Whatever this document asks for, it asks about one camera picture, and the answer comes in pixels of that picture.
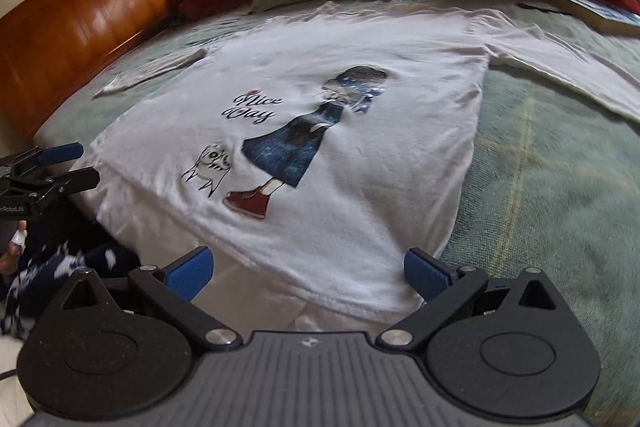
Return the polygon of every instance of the blue gripper pad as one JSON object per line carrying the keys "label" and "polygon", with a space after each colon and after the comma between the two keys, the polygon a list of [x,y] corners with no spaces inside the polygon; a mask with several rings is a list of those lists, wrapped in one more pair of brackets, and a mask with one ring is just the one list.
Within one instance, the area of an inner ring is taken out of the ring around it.
{"label": "blue gripper pad", "polygon": [[40,165],[55,165],[69,160],[77,160],[82,156],[82,153],[84,153],[84,149],[78,142],[60,147],[49,147],[38,154],[38,163]]}
{"label": "blue gripper pad", "polygon": [[440,295],[458,276],[452,268],[419,248],[404,254],[404,279],[426,302]]}
{"label": "blue gripper pad", "polygon": [[174,263],[162,268],[164,285],[190,301],[213,277],[215,262],[206,247],[197,247]]}

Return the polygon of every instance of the brown leather headboard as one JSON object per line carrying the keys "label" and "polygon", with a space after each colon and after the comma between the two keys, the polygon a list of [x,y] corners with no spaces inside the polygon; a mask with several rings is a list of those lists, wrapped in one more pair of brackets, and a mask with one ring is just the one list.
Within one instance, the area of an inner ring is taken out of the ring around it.
{"label": "brown leather headboard", "polygon": [[0,105],[31,139],[80,87],[161,26],[165,0],[26,0],[0,19]]}

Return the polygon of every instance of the green bedsheet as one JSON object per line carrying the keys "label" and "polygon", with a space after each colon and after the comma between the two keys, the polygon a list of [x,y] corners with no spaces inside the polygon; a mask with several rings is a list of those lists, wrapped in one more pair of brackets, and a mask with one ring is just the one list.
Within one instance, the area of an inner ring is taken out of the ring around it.
{"label": "green bedsheet", "polygon": [[[640,78],[640,40],[604,37],[580,21],[518,8],[535,0],[420,0],[436,6],[498,7],[518,25],[543,30],[608,58]],[[348,9],[385,1],[343,1]],[[310,12],[318,4],[280,10]],[[251,28],[272,14],[240,12],[164,34],[127,55],[70,99],[38,133],[42,145],[88,143],[114,118],[178,73],[91,100],[113,75],[168,51]],[[458,220],[443,253],[512,277],[542,267],[600,353],[603,371],[588,408],[598,425],[640,417],[639,126],[519,70],[484,80],[476,150]]]}

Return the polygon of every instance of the book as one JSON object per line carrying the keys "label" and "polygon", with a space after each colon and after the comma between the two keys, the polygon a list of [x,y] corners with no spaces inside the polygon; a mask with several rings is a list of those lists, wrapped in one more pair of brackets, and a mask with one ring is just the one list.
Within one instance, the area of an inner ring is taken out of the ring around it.
{"label": "book", "polygon": [[640,38],[640,15],[601,0],[548,0],[601,33]]}

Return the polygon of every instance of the gray ribbed plate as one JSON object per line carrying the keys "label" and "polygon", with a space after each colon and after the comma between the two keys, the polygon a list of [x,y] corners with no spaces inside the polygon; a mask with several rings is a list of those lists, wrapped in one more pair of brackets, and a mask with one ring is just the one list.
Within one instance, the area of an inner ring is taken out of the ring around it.
{"label": "gray ribbed plate", "polygon": [[[38,413],[25,427],[91,425]],[[100,427],[495,426],[440,397],[412,357],[383,353],[364,333],[257,331],[231,353],[203,357],[162,404]],[[577,416],[549,423],[584,427]]]}

